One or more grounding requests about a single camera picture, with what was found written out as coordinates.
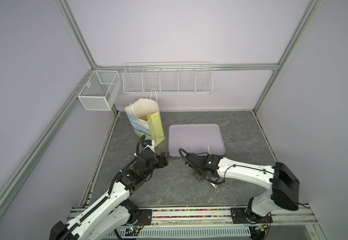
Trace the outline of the green paper gift bag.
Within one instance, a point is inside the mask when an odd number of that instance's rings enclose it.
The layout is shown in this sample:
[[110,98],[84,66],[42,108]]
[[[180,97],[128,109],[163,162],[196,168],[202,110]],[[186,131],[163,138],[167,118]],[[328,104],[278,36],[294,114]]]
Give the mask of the green paper gift bag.
[[125,112],[137,136],[146,135],[154,147],[165,140],[155,89],[151,90],[150,98],[141,98],[126,106]]

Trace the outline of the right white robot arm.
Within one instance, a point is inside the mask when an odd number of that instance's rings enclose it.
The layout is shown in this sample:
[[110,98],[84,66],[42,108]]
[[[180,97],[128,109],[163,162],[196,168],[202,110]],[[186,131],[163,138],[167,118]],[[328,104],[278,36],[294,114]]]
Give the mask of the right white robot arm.
[[233,220],[239,223],[271,223],[272,211],[299,209],[300,181],[283,163],[252,165],[219,155],[188,153],[184,149],[179,149],[179,154],[194,170],[193,175],[199,182],[217,186],[224,184],[226,179],[235,179],[265,189],[261,195],[250,198],[246,207],[232,209]]

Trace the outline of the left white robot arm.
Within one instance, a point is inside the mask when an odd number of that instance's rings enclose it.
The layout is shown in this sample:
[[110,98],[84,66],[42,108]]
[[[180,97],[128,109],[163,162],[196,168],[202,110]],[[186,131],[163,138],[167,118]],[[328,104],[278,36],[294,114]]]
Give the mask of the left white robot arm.
[[51,240],[101,240],[115,229],[138,221],[139,207],[129,197],[141,188],[156,169],[168,165],[166,154],[156,154],[153,140],[143,135],[134,158],[119,170],[110,187],[97,201],[67,223],[56,223]]

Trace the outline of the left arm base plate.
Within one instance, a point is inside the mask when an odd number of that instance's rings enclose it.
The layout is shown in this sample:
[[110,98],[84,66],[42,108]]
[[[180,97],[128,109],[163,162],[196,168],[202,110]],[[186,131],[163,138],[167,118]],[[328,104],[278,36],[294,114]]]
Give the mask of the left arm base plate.
[[130,218],[126,222],[126,225],[150,226],[151,222],[152,222],[152,209],[139,209],[137,212],[130,214]]

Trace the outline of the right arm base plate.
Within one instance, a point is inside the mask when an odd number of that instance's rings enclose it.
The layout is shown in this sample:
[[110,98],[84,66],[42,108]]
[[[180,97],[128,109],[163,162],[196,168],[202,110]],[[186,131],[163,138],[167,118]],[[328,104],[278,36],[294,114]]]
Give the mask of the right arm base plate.
[[273,219],[268,213],[264,217],[254,214],[252,212],[247,213],[247,208],[237,207],[230,208],[231,217],[234,224],[271,224]]

